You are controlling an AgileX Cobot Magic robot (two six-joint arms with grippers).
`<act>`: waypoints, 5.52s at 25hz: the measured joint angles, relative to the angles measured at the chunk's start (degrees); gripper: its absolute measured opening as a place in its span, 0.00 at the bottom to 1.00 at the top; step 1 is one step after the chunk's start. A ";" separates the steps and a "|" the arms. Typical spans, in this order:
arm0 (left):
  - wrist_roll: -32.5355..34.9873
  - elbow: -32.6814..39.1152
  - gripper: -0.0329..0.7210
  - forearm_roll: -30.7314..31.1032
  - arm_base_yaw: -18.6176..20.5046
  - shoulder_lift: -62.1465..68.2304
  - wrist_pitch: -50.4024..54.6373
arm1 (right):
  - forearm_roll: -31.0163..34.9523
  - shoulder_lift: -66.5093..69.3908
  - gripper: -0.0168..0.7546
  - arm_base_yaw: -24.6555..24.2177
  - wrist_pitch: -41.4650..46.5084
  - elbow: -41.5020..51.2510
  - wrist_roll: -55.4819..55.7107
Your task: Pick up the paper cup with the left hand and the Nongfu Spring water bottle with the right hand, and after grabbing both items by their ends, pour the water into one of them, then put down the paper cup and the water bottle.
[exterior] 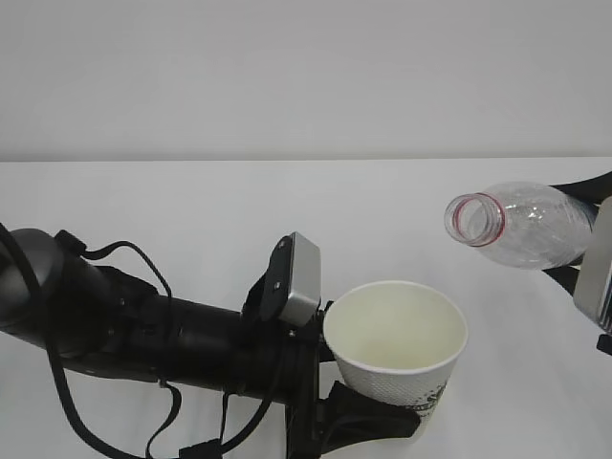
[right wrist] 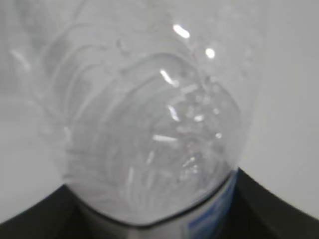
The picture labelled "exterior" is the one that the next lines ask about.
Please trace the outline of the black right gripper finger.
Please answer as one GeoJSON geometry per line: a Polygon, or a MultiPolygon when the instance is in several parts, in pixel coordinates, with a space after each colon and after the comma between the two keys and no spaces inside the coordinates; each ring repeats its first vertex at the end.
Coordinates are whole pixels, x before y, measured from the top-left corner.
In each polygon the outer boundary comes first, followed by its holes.
{"type": "Polygon", "coordinates": [[[552,185],[569,202],[585,208],[599,208],[611,196],[612,173],[606,172],[591,179],[552,185]]]}
{"type": "Polygon", "coordinates": [[[580,274],[579,265],[565,265],[543,270],[543,272],[553,279],[570,297],[574,297],[580,274]]]}

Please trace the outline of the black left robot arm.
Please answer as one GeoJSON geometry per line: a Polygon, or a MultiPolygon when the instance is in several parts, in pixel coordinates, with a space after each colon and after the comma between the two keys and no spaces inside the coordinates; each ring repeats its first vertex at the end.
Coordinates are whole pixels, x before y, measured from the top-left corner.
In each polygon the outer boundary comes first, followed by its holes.
{"type": "Polygon", "coordinates": [[[70,232],[1,232],[1,330],[46,351],[58,398],[75,433],[92,449],[120,458],[81,420],[66,374],[157,383],[180,411],[180,384],[248,396],[259,407],[233,437],[182,448],[182,458],[220,458],[240,446],[270,406],[285,408],[286,454],[318,458],[358,443],[411,437],[418,414],[376,401],[341,382],[319,395],[319,368],[333,355],[322,335],[317,245],[283,236],[240,311],[175,297],[103,259],[70,232]]]}

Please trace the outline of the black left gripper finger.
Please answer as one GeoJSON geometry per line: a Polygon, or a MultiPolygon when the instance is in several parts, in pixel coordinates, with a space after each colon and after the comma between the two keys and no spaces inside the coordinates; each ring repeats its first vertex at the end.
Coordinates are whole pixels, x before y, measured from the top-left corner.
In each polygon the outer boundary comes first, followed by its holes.
{"type": "Polygon", "coordinates": [[[412,409],[363,396],[335,382],[319,403],[320,452],[385,439],[409,439],[421,424],[412,409]]]}

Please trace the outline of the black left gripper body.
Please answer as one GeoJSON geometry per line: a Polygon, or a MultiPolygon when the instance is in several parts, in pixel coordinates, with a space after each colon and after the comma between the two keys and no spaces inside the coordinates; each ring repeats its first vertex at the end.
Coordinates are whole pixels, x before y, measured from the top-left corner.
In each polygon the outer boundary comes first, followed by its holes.
{"type": "Polygon", "coordinates": [[[303,327],[290,332],[296,354],[293,392],[285,405],[285,456],[319,458],[332,450],[336,421],[329,402],[319,397],[319,367],[334,359],[322,336],[322,323],[333,302],[327,301],[303,327]]]}

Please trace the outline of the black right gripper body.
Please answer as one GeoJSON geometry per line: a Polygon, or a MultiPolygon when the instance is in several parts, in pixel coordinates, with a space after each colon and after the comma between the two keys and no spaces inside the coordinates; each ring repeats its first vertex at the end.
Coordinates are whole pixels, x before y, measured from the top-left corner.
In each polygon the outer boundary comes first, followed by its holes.
{"type": "Polygon", "coordinates": [[[606,355],[612,355],[612,337],[607,334],[601,334],[598,338],[597,349],[606,355]]]}

